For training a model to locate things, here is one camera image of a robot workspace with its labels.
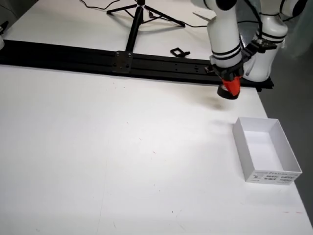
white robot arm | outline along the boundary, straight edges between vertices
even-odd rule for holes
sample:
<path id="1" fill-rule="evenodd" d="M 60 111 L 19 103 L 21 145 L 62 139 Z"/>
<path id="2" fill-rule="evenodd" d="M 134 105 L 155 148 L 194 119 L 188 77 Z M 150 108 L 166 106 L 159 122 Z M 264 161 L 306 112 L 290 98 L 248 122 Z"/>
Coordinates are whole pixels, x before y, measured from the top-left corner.
<path id="1" fill-rule="evenodd" d="M 288 31 L 279 14 L 297 16 L 303 11 L 307 0 L 260 0 L 262 24 L 254 41 L 244 50 L 240 46 L 237 26 L 237 0 L 192 2 L 216 13 L 216 18 L 209 22 L 207 28 L 213 53 L 210 60 L 214 71 L 224 82 L 218 94 L 236 99 L 240 93 L 241 77 L 254 82 L 268 79 L 272 62 Z"/>

white box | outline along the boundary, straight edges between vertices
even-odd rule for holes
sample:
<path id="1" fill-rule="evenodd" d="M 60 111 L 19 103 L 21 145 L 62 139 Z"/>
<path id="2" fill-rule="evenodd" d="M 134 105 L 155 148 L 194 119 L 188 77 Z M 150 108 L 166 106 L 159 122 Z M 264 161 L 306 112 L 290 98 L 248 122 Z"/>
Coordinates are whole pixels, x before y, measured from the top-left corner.
<path id="1" fill-rule="evenodd" d="M 277 119 L 240 117 L 233 134 L 246 182 L 290 185 L 302 174 Z"/>

black tripod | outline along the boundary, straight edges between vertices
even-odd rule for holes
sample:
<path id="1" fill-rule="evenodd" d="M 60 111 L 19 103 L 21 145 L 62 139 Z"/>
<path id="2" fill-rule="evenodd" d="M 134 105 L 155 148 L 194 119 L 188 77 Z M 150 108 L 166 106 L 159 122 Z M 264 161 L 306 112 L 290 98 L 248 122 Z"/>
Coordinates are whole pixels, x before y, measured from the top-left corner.
<path id="1" fill-rule="evenodd" d="M 132 8 L 137 8 L 136 9 L 136 13 L 135 16 L 133 16 L 130 12 L 128 12 L 128 9 L 132 9 Z M 143 21 L 143 11 L 144 8 L 147 9 L 148 11 L 158 14 L 159 17 L 153 17 L 151 20 L 148 21 Z M 132 25 L 132 29 L 131 32 L 129 33 L 129 38 L 128 38 L 128 42 L 127 42 L 127 46 L 126 46 L 126 51 L 133 51 L 134 50 L 134 46 L 135 46 L 135 42 L 136 42 L 136 37 L 138 34 L 138 30 L 139 30 L 139 26 L 141 24 L 145 24 L 147 22 L 151 22 L 154 21 L 156 19 L 160 19 L 160 18 L 164 18 L 168 21 L 172 21 L 174 23 L 179 24 L 181 27 L 186 27 L 186 25 L 181 22 L 178 21 L 170 16 L 167 16 L 165 14 L 163 14 L 162 12 L 159 12 L 149 6 L 146 6 L 146 0 L 137 0 L 137 4 L 131 5 L 131 6 L 124 6 L 124 7 L 120 7 L 114 10 L 109 10 L 107 11 L 107 14 L 111 15 L 113 12 L 117 12 L 117 11 L 126 11 L 131 17 L 133 17 L 133 25 Z"/>

metal bracket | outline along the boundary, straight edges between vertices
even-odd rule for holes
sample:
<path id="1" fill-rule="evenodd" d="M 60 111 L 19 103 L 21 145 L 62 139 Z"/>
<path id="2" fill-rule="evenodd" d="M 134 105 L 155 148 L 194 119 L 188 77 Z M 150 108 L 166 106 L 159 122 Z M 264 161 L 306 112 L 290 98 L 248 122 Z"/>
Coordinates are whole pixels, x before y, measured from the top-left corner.
<path id="1" fill-rule="evenodd" d="M 117 51 L 112 62 L 112 72 L 130 73 L 133 62 L 133 53 L 128 51 Z"/>

white table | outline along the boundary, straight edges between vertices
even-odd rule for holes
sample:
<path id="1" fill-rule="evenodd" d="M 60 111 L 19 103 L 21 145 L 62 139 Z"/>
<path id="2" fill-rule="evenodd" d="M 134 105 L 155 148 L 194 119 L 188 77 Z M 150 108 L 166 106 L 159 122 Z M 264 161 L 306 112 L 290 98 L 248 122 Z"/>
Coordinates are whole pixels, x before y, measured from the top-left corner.
<path id="1" fill-rule="evenodd" d="M 205 23 L 188 0 L 147 2 Z M 131 19 L 118 15 L 41 0 L 6 38 L 124 50 Z M 135 53 L 209 58 L 205 28 L 170 27 L 143 25 Z M 0 234 L 313 234 L 294 184 L 244 181 L 232 124 L 266 117 L 257 92 L 228 101 L 216 90 L 0 66 Z"/>

